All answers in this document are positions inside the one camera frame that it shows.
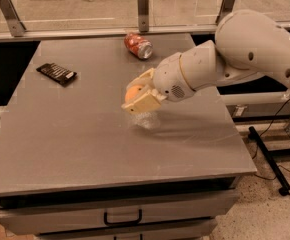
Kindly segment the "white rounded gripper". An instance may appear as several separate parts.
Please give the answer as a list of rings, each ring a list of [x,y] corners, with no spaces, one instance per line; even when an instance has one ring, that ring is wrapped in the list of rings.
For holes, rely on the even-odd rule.
[[[122,109],[130,114],[140,114],[157,110],[167,98],[172,102],[192,97],[195,91],[187,84],[180,66],[179,52],[165,58],[155,68],[150,68],[126,87],[143,88],[130,102],[125,102]]]

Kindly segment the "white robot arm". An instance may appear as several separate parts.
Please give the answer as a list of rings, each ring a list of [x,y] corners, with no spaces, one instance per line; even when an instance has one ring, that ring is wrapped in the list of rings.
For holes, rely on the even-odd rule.
[[[217,26],[215,39],[177,52],[126,87],[122,108],[130,114],[155,111],[210,86],[228,86],[265,75],[290,89],[290,33],[269,17],[238,10]]]

